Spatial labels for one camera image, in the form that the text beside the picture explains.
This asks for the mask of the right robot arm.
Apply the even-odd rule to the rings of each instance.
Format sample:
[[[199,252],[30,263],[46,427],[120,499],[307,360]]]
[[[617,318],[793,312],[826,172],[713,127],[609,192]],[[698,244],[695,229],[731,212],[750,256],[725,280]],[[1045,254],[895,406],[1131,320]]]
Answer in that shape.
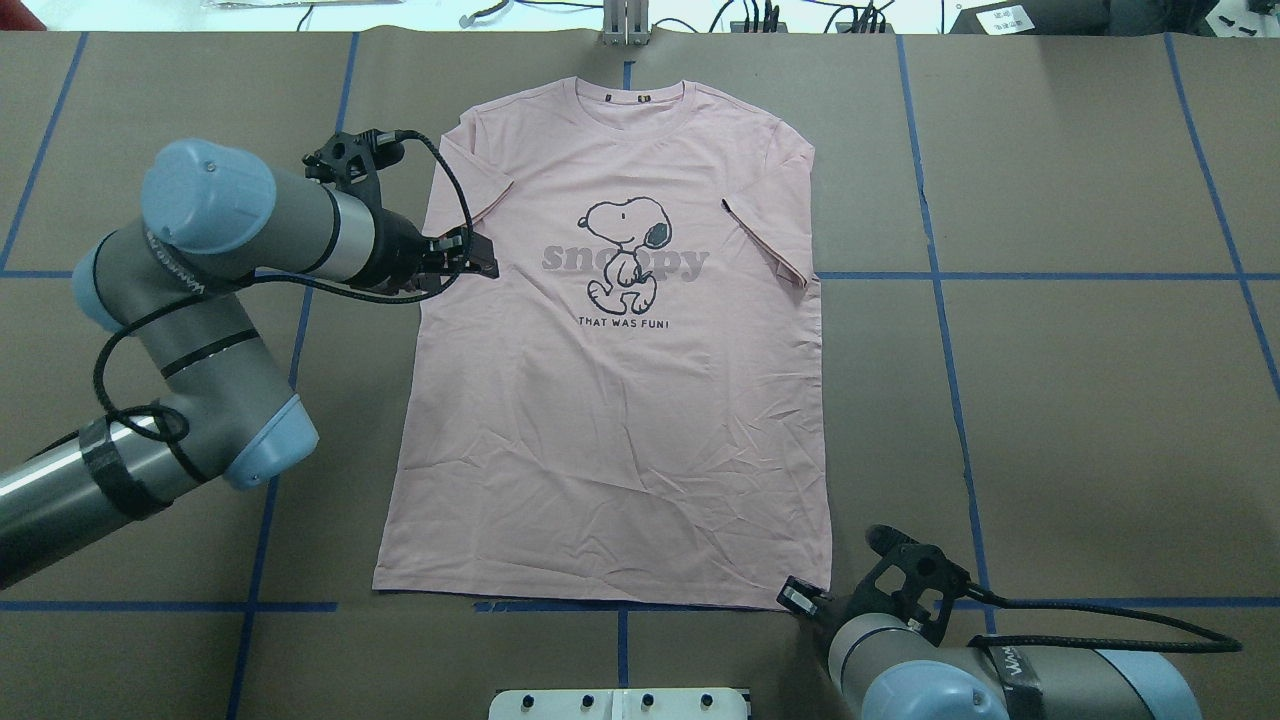
[[[1060,646],[943,647],[927,611],[890,594],[833,596],[790,577],[778,603],[817,632],[856,719],[1201,719],[1189,682],[1161,653]]]

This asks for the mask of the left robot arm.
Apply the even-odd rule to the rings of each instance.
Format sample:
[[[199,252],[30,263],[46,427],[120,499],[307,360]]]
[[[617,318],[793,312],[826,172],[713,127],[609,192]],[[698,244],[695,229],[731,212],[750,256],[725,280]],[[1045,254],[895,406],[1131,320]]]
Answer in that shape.
[[[302,173],[202,138],[157,152],[140,218],[72,273],[81,311],[108,332],[91,377],[101,413],[3,474],[4,588],[210,480],[251,489],[317,447],[242,290],[279,282],[403,305],[465,274],[499,275],[439,149],[460,222],[424,234],[384,206],[379,174],[408,141],[424,136],[338,132],[303,156]]]

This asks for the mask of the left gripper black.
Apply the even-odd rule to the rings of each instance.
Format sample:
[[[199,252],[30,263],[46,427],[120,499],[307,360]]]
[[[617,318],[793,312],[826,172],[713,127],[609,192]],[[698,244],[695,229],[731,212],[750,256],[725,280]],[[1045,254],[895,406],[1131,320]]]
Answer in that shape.
[[[394,211],[380,211],[379,222],[375,293],[439,293],[444,286],[440,277],[500,277],[493,242],[475,229],[453,228],[434,238]]]

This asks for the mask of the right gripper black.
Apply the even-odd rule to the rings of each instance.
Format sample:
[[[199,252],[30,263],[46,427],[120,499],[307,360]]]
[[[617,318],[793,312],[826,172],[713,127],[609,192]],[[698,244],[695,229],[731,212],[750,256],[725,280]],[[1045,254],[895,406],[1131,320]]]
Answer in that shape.
[[[810,618],[814,641],[832,641],[835,634],[854,618],[881,611],[881,602],[870,592],[823,594],[820,587],[795,575],[786,578],[776,602],[787,612]]]

